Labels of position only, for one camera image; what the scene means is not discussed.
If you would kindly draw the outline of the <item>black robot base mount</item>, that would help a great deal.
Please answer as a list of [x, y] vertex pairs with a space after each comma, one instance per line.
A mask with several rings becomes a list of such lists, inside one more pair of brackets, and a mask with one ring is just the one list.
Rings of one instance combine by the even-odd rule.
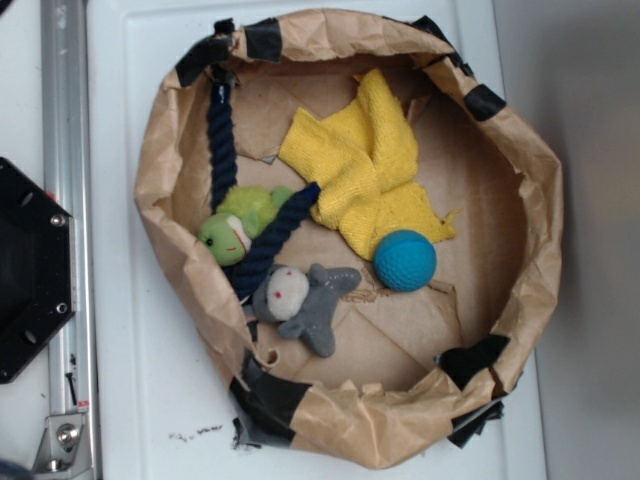
[[1, 159], [1, 383], [13, 382], [74, 313], [71, 216]]

